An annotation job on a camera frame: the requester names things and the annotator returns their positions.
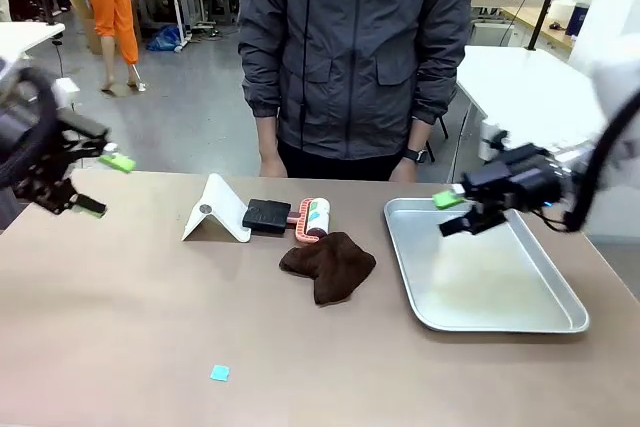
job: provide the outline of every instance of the gray jacket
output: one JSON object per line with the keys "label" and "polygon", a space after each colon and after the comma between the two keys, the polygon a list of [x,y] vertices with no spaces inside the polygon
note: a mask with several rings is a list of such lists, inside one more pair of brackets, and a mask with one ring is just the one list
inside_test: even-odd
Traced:
{"label": "gray jacket", "polygon": [[279,116],[280,141],[337,159],[393,155],[412,117],[447,111],[471,0],[240,4],[245,98],[256,117]]}

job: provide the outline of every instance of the cardboard box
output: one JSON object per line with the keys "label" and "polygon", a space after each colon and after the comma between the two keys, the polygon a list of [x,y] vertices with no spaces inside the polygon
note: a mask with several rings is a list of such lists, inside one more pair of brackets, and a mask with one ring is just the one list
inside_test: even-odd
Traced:
{"label": "cardboard box", "polygon": [[[87,47],[92,54],[102,55],[102,44],[100,43],[100,36],[96,33],[96,19],[93,9],[87,5],[85,0],[71,0],[73,10],[76,15],[82,20],[84,27],[84,35],[87,39]],[[142,48],[142,34],[140,32],[140,23],[138,22],[138,1],[131,0],[131,10],[133,11],[133,30],[136,34],[136,40],[138,41],[138,48]]]}

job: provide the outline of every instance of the blue sticky note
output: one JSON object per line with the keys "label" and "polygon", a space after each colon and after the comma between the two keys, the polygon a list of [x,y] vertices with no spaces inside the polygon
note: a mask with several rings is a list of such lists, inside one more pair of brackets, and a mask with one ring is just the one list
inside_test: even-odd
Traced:
{"label": "blue sticky note", "polygon": [[214,365],[213,371],[211,372],[211,379],[226,382],[229,380],[229,372],[231,372],[231,369],[226,365]]}

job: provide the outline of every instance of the dark brown fabric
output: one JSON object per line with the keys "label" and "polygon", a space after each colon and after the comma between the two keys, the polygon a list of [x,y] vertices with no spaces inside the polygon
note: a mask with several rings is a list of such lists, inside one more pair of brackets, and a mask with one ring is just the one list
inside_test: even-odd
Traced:
{"label": "dark brown fabric", "polygon": [[317,305],[340,302],[369,276],[376,259],[358,247],[344,232],[334,232],[315,244],[291,249],[280,268],[314,279]]}

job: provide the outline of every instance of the wristwatch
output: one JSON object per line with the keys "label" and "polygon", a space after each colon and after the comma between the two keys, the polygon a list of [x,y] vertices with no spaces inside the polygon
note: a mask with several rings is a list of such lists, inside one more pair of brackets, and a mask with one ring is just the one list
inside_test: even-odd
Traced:
{"label": "wristwatch", "polygon": [[415,150],[405,149],[404,157],[409,160],[413,160],[416,164],[424,164],[424,162],[427,160],[427,151],[423,149],[419,152],[416,152]]}

